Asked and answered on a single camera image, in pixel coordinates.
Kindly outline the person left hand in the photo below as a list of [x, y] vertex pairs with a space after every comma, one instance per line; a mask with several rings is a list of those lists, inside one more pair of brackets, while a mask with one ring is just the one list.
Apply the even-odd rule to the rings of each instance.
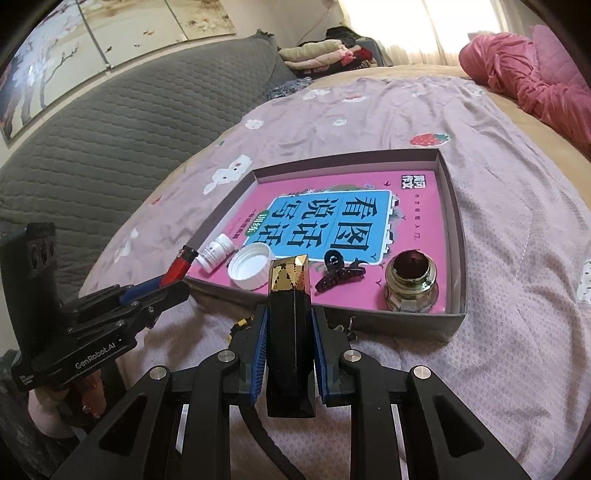
[[76, 381], [66, 390], [38, 387], [28, 394], [28, 413], [34, 425], [43, 435], [57, 440], [74, 436], [67, 416], [81, 414], [87, 419], [99, 419], [106, 406], [100, 370]]

